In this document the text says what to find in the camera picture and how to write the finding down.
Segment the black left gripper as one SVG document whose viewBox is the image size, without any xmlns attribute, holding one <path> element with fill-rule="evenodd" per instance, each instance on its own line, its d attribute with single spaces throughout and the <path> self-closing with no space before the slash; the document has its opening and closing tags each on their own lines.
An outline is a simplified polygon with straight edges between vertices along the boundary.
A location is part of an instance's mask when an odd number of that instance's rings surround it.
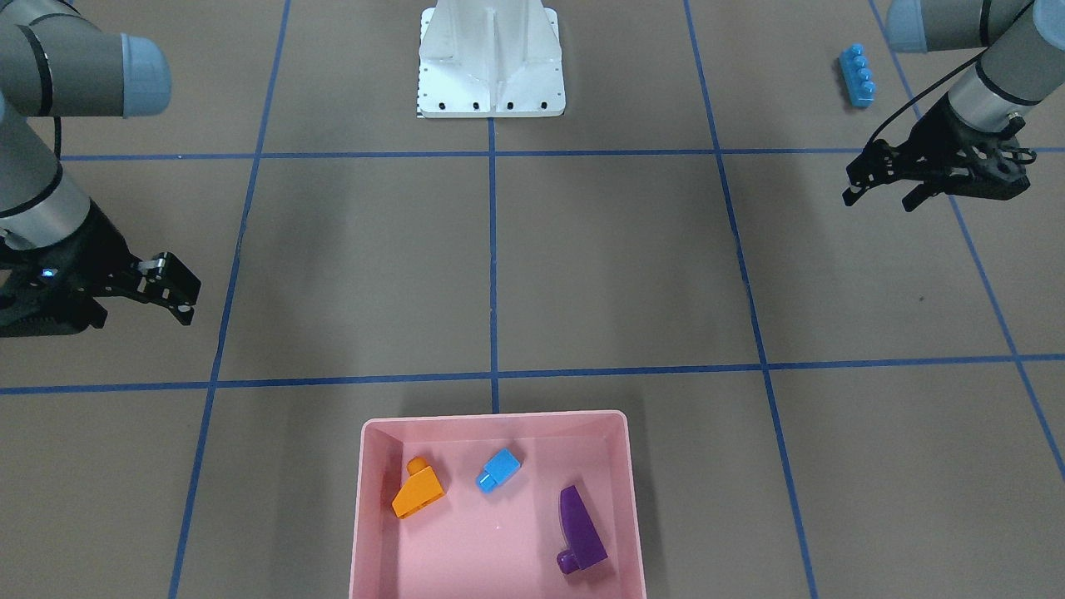
<svg viewBox="0 0 1065 599">
<path fill-rule="evenodd" d="M 857 162 L 849 163 L 843 205 L 852 207 L 864 193 L 898 181 L 917 183 L 902 198 L 905 212 L 940 194 L 1012 200 L 1030 189 L 1027 167 L 1036 160 L 1036 152 L 1017 140 L 1026 124 L 1013 112 L 1002 129 L 980 131 L 962 122 L 947 99 L 939 100 L 913 126 L 908 140 L 892 146 L 875 139 Z"/>
</svg>

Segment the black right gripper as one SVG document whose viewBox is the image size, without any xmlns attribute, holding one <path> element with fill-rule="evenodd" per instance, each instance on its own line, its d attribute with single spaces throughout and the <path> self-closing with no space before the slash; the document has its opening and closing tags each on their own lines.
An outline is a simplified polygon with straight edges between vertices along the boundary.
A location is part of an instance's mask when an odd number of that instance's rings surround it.
<svg viewBox="0 0 1065 599">
<path fill-rule="evenodd" d="M 83 223 L 56 244 L 16 250 L 13 241 L 2 242 L 4 338 L 100 329 L 106 308 L 98 300 L 115 295 L 158 304 L 183 326 L 193 322 L 201 280 L 173 253 L 148 260 L 132 254 L 99 205 L 91 204 Z"/>
</svg>

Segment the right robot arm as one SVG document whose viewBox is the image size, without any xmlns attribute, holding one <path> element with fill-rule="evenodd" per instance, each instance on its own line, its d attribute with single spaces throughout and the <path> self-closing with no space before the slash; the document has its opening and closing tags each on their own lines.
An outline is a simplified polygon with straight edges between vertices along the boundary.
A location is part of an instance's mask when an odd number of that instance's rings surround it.
<svg viewBox="0 0 1065 599">
<path fill-rule="evenodd" d="M 198 278 L 171 253 L 133 255 L 61 160 L 63 118 L 155 115 L 170 99 L 153 41 L 103 32 L 68 1 L 4 1 L 3 337 L 100 329 L 113 296 L 191 322 Z"/>
</svg>

